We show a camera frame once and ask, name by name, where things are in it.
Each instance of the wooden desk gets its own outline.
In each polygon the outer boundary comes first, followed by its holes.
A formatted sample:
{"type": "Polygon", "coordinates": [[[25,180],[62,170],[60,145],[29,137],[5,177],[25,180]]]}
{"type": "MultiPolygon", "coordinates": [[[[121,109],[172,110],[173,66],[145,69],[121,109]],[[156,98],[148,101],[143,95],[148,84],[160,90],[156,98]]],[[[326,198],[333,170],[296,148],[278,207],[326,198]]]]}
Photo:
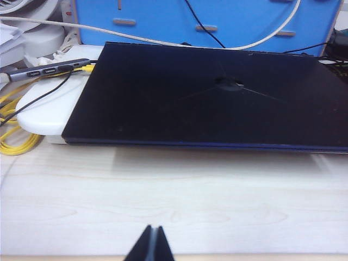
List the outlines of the wooden desk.
{"type": "MultiPolygon", "coordinates": [[[[332,254],[204,254],[174,256],[175,261],[346,261],[347,255],[332,254]]],[[[106,257],[23,257],[2,256],[2,261],[123,261],[121,256],[106,257]]]]}
{"type": "Polygon", "coordinates": [[[43,141],[1,175],[4,255],[123,255],[147,224],[175,254],[348,253],[347,155],[43,141]]]}

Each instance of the usb port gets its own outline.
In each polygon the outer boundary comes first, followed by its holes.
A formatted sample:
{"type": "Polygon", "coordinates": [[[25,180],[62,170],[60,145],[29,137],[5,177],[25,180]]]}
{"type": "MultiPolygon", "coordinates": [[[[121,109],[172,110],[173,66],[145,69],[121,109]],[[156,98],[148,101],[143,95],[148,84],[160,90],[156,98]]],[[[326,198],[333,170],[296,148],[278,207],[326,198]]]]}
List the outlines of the usb port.
{"type": "Polygon", "coordinates": [[[44,69],[43,72],[44,74],[53,73],[53,72],[56,72],[56,69],[55,68],[44,69]]]}

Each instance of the blue drawer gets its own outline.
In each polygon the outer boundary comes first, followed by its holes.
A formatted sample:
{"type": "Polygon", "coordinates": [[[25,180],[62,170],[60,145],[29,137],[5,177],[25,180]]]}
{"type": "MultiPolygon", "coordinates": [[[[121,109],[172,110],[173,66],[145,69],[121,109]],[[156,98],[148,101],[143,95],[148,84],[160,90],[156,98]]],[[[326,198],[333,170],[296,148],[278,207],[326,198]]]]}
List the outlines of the blue drawer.
{"type": "MultiPolygon", "coordinates": [[[[226,47],[236,47],[273,32],[289,16],[296,0],[190,2],[202,23],[216,28],[213,34],[226,47]]],[[[325,42],[341,3],[341,0],[302,0],[297,14],[283,29],[291,36],[277,35],[251,50],[283,52],[325,42]]],[[[75,19],[81,24],[179,44],[219,47],[207,33],[197,31],[198,24],[184,0],[73,0],[72,4],[75,19]]],[[[137,42],[84,29],[80,30],[80,40],[88,45],[104,45],[106,41],[137,42]]],[[[322,50],[323,47],[317,47],[306,52],[320,55],[322,50]]]]}

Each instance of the white cable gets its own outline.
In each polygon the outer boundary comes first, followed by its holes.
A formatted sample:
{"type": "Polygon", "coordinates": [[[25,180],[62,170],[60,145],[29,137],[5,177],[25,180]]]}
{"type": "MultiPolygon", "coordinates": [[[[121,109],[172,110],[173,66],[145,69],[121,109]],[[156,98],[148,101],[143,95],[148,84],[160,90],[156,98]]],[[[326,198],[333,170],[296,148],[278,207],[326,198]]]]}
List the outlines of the white cable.
{"type": "MultiPolygon", "coordinates": [[[[232,47],[232,48],[226,48],[227,50],[244,50],[244,49],[249,49],[251,47],[257,46],[262,44],[263,42],[269,40],[273,36],[275,36],[277,33],[279,33],[290,21],[291,19],[295,16],[297,13],[299,6],[301,4],[301,0],[297,0],[295,7],[289,17],[270,35],[266,36],[265,38],[251,43],[249,45],[245,46],[239,46],[239,47],[232,47]]],[[[157,44],[157,45],[167,45],[167,46],[177,46],[177,47],[190,47],[190,48],[207,48],[207,47],[199,47],[199,46],[189,46],[189,45],[180,45],[178,43],[173,43],[173,42],[165,42],[165,41],[159,41],[159,40],[153,40],[149,38],[143,38],[135,35],[129,35],[129,34],[124,34],[112,30],[107,30],[103,28],[98,28],[94,26],[86,26],[84,24],[77,24],[77,23],[63,23],[63,22],[54,22],[54,21],[45,21],[45,20],[37,20],[37,19],[31,19],[31,18],[22,18],[22,17],[12,17],[12,16],[1,16],[0,20],[3,21],[25,21],[25,22],[32,22],[32,23],[42,23],[42,24],[52,24],[54,26],[67,26],[67,27],[76,27],[80,29],[88,29],[88,30],[94,30],[102,33],[107,33],[107,34],[113,34],[117,35],[120,37],[125,37],[133,40],[138,40],[142,42],[150,42],[152,44],[157,44]]]]}

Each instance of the laptop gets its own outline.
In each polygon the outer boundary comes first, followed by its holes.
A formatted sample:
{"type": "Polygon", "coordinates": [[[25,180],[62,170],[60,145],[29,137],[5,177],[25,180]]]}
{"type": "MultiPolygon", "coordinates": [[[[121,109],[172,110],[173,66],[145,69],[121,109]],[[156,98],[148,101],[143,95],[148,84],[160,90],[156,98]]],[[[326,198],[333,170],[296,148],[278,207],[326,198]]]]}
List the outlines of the laptop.
{"type": "Polygon", "coordinates": [[[62,137],[348,152],[348,85],[307,55],[107,42],[62,137]]]}

